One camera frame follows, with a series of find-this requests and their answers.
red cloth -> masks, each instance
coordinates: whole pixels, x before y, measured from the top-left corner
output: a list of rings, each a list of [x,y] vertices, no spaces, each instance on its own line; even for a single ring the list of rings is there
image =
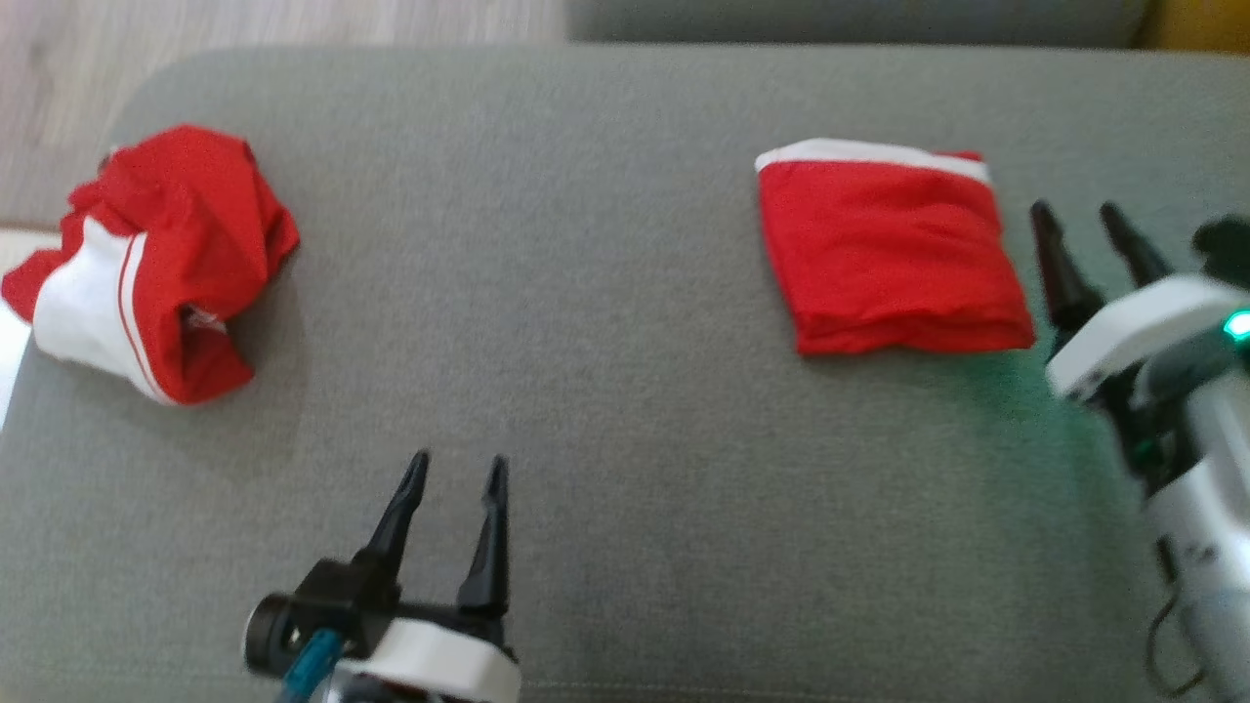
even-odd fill
[[[0,285],[36,344],[165,403],[201,403],[251,379],[222,323],[260,295],[299,231],[245,141],[170,129],[116,151],[69,201],[61,249],[34,254]]]
[[[1035,341],[975,154],[811,140],[756,166],[764,238],[800,354]]]

green led light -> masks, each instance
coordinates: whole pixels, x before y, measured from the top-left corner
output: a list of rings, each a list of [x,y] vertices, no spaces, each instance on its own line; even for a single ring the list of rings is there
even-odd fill
[[[1224,334],[1231,336],[1235,341],[1250,339],[1250,310],[1234,313],[1224,323]]]

white trim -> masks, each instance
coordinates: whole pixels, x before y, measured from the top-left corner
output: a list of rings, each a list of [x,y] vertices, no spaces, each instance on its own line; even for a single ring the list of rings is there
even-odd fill
[[[848,139],[808,139],[789,146],[765,151],[755,159],[755,170],[779,161],[848,161],[864,164],[894,164],[915,169],[931,169],[990,184],[990,169],[975,159],[942,156],[924,149],[898,144],[874,144]]]
[[[121,270],[121,318],[125,320],[126,334],[130,338],[130,343],[134,344],[135,357],[139,360],[139,368],[142,372],[140,385],[140,379],[131,379],[139,390],[150,397],[152,400],[161,403],[164,405],[176,405],[174,399],[165,394],[160,384],[156,382],[156,375],[152,374],[151,359],[148,354],[148,348],[144,345],[144,335],[139,334],[139,321],[135,320],[135,276],[139,275],[139,263],[144,259],[144,249],[148,246],[148,233],[139,233],[130,240],[130,253],[126,256],[126,266]]]
[[[174,405],[155,384],[135,323],[135,274],[146,240],[144,234],[115,236],[85,218],[82,246],[39,289],[32,338],[58,359],[120,375],[152,400]]]

blue cable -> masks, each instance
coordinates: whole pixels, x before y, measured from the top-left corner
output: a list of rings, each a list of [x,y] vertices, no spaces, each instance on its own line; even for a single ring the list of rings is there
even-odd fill
[[[329,628],[316,630],[282,677],[282,690],[275,703],[308,703],[321,682],[334,673],[340,657],[342,635]]]

sofa backrest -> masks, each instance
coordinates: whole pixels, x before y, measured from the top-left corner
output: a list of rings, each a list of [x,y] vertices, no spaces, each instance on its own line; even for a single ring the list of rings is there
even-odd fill
[[[566,0],[585,41],[1128,46],[1149,0]]]

